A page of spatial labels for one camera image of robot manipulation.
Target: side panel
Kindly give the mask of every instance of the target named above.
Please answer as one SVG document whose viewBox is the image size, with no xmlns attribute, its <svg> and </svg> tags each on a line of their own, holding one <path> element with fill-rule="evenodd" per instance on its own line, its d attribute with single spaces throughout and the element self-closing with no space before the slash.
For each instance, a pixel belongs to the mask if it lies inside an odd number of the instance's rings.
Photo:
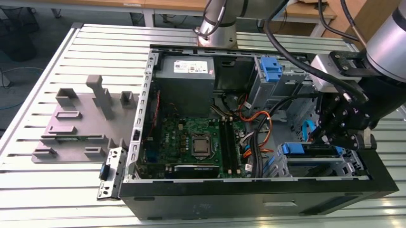
<svg viewBox="0 0 406 228">
<path fill-rule="evenodd" d="M 328 214 L 369 195 L 344 193 L 123 197 L 141 220 L 207 219 Z"/>
</svg>

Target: power supply label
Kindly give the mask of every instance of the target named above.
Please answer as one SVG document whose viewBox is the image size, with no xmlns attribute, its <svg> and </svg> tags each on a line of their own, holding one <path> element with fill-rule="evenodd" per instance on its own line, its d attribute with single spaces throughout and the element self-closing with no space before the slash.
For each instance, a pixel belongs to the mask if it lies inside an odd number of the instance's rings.
<svg viewBox="0 0 406 228">
<path fill-rule="evenodd" d="M 206 61 L 177 61 L 174 65 L 175 73 L 209 74 Z"/>
</svg>

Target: wooden table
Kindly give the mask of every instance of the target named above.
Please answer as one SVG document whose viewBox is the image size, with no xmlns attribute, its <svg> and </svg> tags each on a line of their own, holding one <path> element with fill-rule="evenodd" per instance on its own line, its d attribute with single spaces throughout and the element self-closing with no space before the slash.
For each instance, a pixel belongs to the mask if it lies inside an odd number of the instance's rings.
<svg viewBox="0 0 406 228">
<path fill-rule="evenodd" d="M 318 10 L 314 4 L 297 2 L 288 7 L 288 22 L 312 23 L 316 28 L 312 32 L 312 37 L 321 37 L 325 32 L 325 27 L 321 24 Z M 146 0 L 145 2 L 145 19 L 146 24 L 154 24 L 154 14 L 173 14 L 202 16 L 206 7 L 206 0 Z M 325 9 L 326 22 L 330 23 L 337 15 L 330 7 Z"/>
<path fill-rule="evenodd" d="M 155 14 L 202 16 L 206 0 L 0 0 L 0 5 L 143 13 L 146 26 L 154 27 Z M 325 10 L 326 22 L 329 23 L 336 17 L 334 11 L 328 7 Z M 312 37 L 321 37 L 325 32 L 314 4 L 298 2 L 290 5 L 286 21 L 316 24 Z"/>
</svg>

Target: green motherboard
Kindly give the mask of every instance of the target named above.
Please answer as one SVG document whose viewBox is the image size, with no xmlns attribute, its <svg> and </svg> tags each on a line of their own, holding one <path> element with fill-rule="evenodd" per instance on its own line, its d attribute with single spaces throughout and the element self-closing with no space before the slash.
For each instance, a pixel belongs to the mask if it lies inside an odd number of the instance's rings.
<svg viewBox="0 0 406 228">
<path fill-rule="evenodd" d="M 219 119 L 209 118 L 166 118 L 162 121 L 159 142 L 147 142 L 145 164 L 141 166 L 147 178 L 166 179 L 177 165 L 218 166 L 221 178 L 242 177 L 242 163 L 238 142 L 245 131 L 245 123 L 229 122 L 233 125 L 231 141 L 235 144 L 234 155 L 238 172 L 225 170 L 222 148 L 225 135 L 221 131 Z"/>
</svg>

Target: aluminum extrusion table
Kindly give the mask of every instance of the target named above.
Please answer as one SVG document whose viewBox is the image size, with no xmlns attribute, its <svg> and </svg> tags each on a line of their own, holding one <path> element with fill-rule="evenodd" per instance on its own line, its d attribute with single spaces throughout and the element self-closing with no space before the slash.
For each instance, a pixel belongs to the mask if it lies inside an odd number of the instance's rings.
<svg viewBox="0 0 406 228">
<path fill-rule="evenodd" d="M 278 36 L 290 51 L 354 50 L 340 39 Z M 139 221 L 122 201 L 97 201 L 101 163 L 34 164 L 32 151 L 56 107 L 61 88 L 91 92 L 103 75 L 111 93 L 139 93 L 150 44 L 197 45 L 190 30 L 86 24 L 73 28 L 0 140 L 0 227 L 406 227 L 406 122 L 400 112 L 380 123 L 380 156 L 400 191 L 317 217 Z M 261 34 L 238 33 L 245 49 L 274 50 Z"/>
</svg>

